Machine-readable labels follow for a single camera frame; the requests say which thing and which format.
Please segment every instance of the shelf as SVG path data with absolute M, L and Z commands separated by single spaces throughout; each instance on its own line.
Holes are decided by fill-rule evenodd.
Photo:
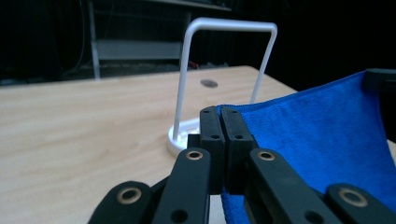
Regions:
M 179 59 L 181 42 L 97 40 L 99 60 Z

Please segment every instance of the wooden table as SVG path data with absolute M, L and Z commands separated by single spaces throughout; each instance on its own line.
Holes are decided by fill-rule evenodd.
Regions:
M 257 74 L 246 66 L 189 72 L 183 119 L 247 103 Z M 205 78 L 219 86 L 204 87 Z M 0 222 L 86 223 L 119 183 L 168 176 L 177 83 L 168 73 L 0 89 Z M 292 92 L 265 77 L 257 99 Z M 210 222 L 224 223 L 219 197 L 211 200 Z

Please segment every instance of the dark background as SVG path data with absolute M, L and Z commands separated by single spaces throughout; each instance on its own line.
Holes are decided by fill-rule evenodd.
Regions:
M 278 37 L 266 73 L 298 91 L 366 68 L 396 68 L 394 1 L 195 1 L 226 6 L 232 11 L 126 0 L 95 1 L 99 9 L 137 15 L 133 19 L 112 17 L 112 21 L 98 15 L 98 37 L 179 40 L 183 36 L 183 13 L 190 11 L 192 19 L 206 16 L 275 22 Z M 3 0 L 0 26 L 0 80 L 62 80 L 65 73 L 91 61 L 85 0 Z M 268 35 L 264 34 L 199 32 L 192 42 L 191 60 L 259 68 L 267 41 Z M 390 93 L 381 97 L 384 123 L 393 141 L 395 97 Z

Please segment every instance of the blue cloth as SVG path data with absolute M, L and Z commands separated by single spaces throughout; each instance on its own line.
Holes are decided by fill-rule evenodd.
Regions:
M 396 168 L 377 93 L 364 72 L 239 110 L 260 147 L 280 153 L 313 189 L 348 183 L 396 212 Z M 221 195 L 228 223 L 248 223 L 242 196 Z

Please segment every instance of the white plastic stand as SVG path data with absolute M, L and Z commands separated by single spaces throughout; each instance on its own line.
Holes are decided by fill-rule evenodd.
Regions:
M 181 108 L 183 105 L 184 89 L 186 85 L 187 66 L 190 55 L 190 46 L 192 36 L 198 30 L 216 30 L 216 31 L 239 31 L 239 32 L 270 32 L 271 38 L 265 50 L 264 58 L 262 59 L 262 66 L 260 67 L 259 75 L 257 76 L 256 84 L 251 93 L 250 103 L 253 104 L 259 87 L 262 83 L 265 67 L 267 66 L 271 50 L 276 40 L 277 28 L 271 22 L 258 21 L 231 21 L 221 19 L 198 18 L 192 21 L 187 28 L 184 36 L 183 52 L 181 55 L 180 77 L 178 82 L 177 92 L 177 107 L 175 114 L 175 123 L 168 132 L 167 147 L 169 151 L 175 156 L 187 147 L 187 138 L 189 133 L 199 133 L 199 119 L 191 119 L 180 122 Z

